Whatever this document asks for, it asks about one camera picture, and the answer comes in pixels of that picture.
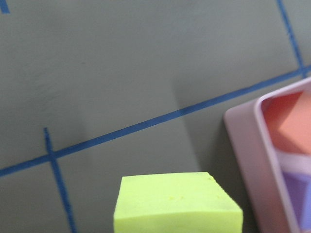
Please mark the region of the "yellow foam block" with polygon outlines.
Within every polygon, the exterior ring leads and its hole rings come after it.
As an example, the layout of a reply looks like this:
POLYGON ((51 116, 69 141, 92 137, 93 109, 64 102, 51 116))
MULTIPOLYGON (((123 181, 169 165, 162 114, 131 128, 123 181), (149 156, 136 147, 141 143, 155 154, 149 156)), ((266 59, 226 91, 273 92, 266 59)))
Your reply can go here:
POLYGON ((241 233, 243 211, 207 172, 124 176, 116 233, 241 233))

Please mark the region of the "orange foam block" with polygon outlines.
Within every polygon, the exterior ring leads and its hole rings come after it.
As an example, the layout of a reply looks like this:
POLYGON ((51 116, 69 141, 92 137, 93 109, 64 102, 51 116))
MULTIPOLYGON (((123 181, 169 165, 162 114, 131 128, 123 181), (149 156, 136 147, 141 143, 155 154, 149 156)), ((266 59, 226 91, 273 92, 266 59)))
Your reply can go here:
POLYGON ((262 110, 273 145, 288 153, 311 154, 311 93, 268 98, 262 110))

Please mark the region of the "purple foam block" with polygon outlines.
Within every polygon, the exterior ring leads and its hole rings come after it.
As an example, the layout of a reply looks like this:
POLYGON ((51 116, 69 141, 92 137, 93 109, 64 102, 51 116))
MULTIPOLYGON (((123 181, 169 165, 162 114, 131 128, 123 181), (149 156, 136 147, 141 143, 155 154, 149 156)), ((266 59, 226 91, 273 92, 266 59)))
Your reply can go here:
POLYGON ((283 177, 293 205, 298 226, 303 231, 311 230, 311 176, 283 172, 283 177))

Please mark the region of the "pink plastic bin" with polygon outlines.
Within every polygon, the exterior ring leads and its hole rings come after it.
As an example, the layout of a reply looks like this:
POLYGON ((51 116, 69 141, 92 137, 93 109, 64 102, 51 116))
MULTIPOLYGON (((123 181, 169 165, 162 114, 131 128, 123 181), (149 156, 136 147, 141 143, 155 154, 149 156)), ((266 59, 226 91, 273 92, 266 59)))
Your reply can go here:
POLYGON ((227 110, 225 126, 262 233, 301 232, 262 113, 272 97, 310 90, 305 78, 227 110))

